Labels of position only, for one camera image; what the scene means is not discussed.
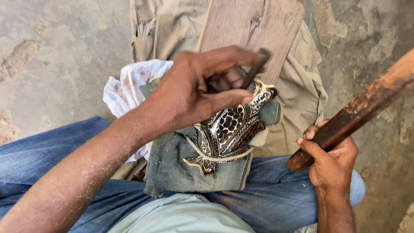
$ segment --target silver metal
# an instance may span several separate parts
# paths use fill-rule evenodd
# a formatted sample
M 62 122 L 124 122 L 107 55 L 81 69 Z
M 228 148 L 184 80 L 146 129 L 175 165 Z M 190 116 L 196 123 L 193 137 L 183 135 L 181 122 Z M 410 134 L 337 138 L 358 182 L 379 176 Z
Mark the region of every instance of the silver metal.
M 227 158 L 245 152 L 253 137 L 266 128 L 258 115 L 260 108 L 277 95 L 277 88 L 255 80 L 253 99 L 216 113 L 206 124 L 194 125 L 197 132 L 197 146 L 212 158 Z M 240 159 L 226 160 L 220 163 L 233 163 Z M 187 164 L 200 168 L 204 177 L 211 175 L 216 162 L 200 155 L 184 158 Z

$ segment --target fingernail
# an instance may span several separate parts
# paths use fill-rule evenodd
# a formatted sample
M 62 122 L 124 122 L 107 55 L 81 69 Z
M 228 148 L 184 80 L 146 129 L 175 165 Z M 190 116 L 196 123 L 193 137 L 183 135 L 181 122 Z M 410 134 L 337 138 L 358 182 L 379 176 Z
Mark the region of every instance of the fingernail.
M 242 101 L 242 104 L 250 103 L 250 101 L 252 101 L 252 99 L 253 99 L 253 96 L 244 97 L 243 101 Z

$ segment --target knee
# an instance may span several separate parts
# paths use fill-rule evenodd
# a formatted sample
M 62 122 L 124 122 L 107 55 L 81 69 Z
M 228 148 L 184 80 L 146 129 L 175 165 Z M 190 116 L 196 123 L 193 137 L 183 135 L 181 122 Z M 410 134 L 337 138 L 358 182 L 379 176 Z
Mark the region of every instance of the knee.
M 355 171 L 352 171 L 351 178 L 351 192 L 350 199 L 351 205 L 354 207 L 358 204 L 362 198 L 365 196 L 365 184 L 362 180 L 362 177 Z

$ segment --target light blue shirt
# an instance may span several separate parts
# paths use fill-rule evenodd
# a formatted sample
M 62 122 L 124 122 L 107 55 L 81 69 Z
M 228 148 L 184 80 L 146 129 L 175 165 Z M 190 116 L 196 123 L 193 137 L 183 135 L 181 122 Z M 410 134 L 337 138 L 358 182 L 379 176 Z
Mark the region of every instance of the light blue shirt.
M 175 194 L 143 205 L 108 233 L 254 233 L 240 217 L 202 195 Z

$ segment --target hammer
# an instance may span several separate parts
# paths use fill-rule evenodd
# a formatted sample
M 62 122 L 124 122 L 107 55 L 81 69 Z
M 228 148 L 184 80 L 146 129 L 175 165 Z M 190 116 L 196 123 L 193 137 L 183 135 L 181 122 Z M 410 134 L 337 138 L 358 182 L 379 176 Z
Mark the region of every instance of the hammer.
M 312 139 L 323 150 L 330 151 L 365 123 L 392 104 L 398 95 L 414 88 L 414 49 L 400 58 L 385 74 L 322 126 Z M 304 150 L 297 150 L 288 160 L 292 172 L 304 170 L 315 160 Z

